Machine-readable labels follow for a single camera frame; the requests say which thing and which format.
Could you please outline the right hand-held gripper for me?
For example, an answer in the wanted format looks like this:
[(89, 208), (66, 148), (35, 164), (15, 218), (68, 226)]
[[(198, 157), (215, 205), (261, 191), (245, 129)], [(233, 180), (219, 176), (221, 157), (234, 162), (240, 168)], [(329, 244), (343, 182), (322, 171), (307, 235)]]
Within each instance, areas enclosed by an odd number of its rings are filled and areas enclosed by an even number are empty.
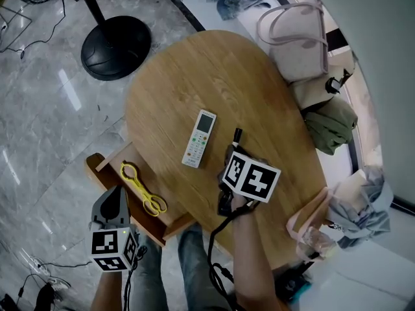
[(232, 144), (227, 146), (225, 167), (218, 175), (219, 215), (231, 214), (231, 200), (235, 194), (245, 197), (249, 202), (269, 202), (281, 170), (266, 163), (268, 161), (265, 158), (255, 157), (245, 150), (236, 152)]

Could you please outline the wooden drawer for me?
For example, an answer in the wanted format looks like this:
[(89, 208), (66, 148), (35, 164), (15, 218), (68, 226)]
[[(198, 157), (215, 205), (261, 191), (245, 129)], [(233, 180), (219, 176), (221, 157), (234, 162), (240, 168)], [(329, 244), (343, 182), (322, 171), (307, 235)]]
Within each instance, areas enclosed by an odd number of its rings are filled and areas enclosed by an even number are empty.
[[(164, 198), (167, 211), (157, 217), (149, 215), (143, 207), (142, 197), (134, 185), (121, 177), (121, 163), (126, 161), (137, 168), (147, 190)], [(186, 230), (196, 223), (193, 216), (185, 211), (173, 193), (163, 185), (161, 179), (149, 167), (131, 142), (124, 144), (108, 157), (100, 153), (88, 156), (85, 160), (86, 171), (104, 190), (122, 185), (127, 192), (131, 222), (140, 231), (147, 234), (155, 243), (163, 247), (168, 239)]]

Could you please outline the yellow plastic tongs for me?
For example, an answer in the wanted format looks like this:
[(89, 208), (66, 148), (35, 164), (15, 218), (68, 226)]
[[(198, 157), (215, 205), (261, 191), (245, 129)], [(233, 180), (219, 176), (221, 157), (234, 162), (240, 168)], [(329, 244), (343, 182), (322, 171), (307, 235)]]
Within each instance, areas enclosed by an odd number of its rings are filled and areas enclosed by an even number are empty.
[(147, 214), (153, 217), (157, 217), (160, 214), (167, 212), (168, 206), (166, 201), (162, 197), (151, 193), (147, 189), (139, 177), (139, 171), (134, 164), (123, 161), (121, 163), (120, 173), (121, 177), (125, 181), (131, 183), (135, 190), (138, 191), (143, 204), (143, 208)]

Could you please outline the white remote control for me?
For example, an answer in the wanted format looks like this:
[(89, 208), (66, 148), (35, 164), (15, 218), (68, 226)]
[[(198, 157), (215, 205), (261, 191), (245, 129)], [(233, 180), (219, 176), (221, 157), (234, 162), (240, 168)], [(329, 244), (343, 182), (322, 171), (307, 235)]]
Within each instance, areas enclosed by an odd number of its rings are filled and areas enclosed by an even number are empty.
[(195, 126), (189, 138), (187, 148), (182, 158), (182, 164), (198, 168), (206, 149), (211, 131), (215, 124), (216, 115), (204, 109), (200, 110)]

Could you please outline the person's right forearm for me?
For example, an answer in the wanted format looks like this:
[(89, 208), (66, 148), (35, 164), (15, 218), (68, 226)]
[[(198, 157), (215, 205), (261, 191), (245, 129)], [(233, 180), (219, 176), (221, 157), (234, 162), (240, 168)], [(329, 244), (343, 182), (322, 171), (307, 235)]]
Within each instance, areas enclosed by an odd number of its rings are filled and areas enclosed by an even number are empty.
[(237, 302), (246, 311), (281, 311), (274, 277), (252, 211), (232, 221), (233, 279)]

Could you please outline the person's left forearm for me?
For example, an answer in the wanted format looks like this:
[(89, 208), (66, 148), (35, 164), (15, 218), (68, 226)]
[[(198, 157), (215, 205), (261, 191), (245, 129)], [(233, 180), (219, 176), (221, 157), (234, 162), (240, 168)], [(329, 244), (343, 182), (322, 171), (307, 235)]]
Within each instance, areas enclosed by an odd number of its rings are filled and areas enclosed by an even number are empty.
[(103, 272), (90, 311), (123, 311), (123, 273)]

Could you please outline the oval wooden coffee table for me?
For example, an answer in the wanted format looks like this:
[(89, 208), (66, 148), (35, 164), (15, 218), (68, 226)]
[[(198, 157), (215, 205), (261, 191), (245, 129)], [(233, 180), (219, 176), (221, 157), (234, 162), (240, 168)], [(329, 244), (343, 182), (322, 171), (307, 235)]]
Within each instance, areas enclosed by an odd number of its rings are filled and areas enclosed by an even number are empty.
[[(182, 164), (200, 110), (217, 117), (198, 168)], [(297, 259), (285, 226), (326, 185), (297, 105), (272, 60), (233, 32), (207, 30), (147, 60), (126, 99), (126, 125), (136, 150), (200, 225), (211, 231), (217, 175), (236, 128), (241, 146), (281, 170), (270, 201), (256, 210), (272, 268)]]

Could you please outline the person's left leg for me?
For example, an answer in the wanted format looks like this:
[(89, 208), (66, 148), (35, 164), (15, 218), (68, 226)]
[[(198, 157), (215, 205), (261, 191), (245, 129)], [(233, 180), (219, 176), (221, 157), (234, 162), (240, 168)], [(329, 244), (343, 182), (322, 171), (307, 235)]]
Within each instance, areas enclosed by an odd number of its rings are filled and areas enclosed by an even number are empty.
[(161, 279), (162, 249), (147, 235), (138, 238), (140, 249), (147, 252), (138, 261), (130, 283), (129, 311), (168, 311), (167, 298)]

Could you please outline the person's leg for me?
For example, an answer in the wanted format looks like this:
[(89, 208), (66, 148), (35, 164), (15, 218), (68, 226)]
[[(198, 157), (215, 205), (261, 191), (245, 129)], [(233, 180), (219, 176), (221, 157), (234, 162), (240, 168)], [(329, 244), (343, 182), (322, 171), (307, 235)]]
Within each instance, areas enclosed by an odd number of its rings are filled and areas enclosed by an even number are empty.
[(162, 249), (147, 235), (138, 238), (140, 249), (147, 252), (138, 261), (130, 283), (129, 311), (168, 311), (167, 298), (161, 279)]
[(210, 281), (201, 226), (193, 224), (182, 231), (177, 240), (188, 311), (231, 311)]

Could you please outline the white power strip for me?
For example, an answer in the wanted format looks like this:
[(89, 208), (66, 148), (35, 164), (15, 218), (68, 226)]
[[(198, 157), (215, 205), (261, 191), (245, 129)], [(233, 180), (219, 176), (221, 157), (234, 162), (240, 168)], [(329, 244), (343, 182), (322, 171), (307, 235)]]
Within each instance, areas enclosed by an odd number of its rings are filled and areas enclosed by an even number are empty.
[(50, 276), (49, 269), (43, 264), (42, 259), (38, 257), (29, 256), (29, 266), (37, 273), (41, 273), (44, 276)]

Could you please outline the grey white sneaker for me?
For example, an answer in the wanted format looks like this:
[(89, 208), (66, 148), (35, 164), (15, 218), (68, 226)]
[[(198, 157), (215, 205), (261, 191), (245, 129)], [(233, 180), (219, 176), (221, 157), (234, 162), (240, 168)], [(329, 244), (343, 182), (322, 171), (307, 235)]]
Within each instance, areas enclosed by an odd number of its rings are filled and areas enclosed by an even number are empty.
[(58, 277), (49, 277), (47, 279), (47, 283), (51, 285), (52, 289), (55, 292), (59, 292), (61, 290), (67, 290), (71, 287), (71, 285), (66, 281)]

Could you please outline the olive green bag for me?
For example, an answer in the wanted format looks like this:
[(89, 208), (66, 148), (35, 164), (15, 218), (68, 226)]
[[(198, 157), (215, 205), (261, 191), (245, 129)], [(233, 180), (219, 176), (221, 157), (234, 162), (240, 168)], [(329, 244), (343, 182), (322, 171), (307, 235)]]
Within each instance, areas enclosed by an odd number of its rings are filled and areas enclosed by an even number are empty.
[(329, 156), (351, 141), (358, 122), (352, 107), (341, 97), (309, 106), (301, 114), (315, 148)]

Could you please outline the pink transparent tote bag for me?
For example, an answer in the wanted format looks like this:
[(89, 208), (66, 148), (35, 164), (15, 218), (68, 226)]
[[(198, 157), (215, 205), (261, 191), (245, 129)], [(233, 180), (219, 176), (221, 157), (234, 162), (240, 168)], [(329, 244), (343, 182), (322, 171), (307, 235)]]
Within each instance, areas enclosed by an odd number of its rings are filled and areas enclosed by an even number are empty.
[(287, 232), (296, 243), (296, 254), (305, 262), (323, 261), (336, 250), (337, 243), (320, 230), (332, 199), (332, 191), (324, 187), (286, 224)]

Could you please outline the person's right leg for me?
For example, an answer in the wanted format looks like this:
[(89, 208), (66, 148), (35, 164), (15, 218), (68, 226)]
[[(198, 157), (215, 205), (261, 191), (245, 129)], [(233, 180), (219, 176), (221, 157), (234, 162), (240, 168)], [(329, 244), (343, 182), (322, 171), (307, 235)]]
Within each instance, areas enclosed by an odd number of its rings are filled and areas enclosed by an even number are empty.
[(177, 240), (188, 311), (231, 311), (210, 281), (201, 226), (193, 224), (182, 231)]

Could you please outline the small blue object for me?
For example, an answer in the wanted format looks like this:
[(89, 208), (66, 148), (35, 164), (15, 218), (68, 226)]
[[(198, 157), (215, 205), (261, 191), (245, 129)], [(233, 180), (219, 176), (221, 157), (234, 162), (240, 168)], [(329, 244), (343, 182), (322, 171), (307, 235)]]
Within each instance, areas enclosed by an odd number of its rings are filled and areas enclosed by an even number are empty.
[(294, 303), (311, 287), (311, 283), (303, 275), (289, 279), (286, 285), (287, 302)]

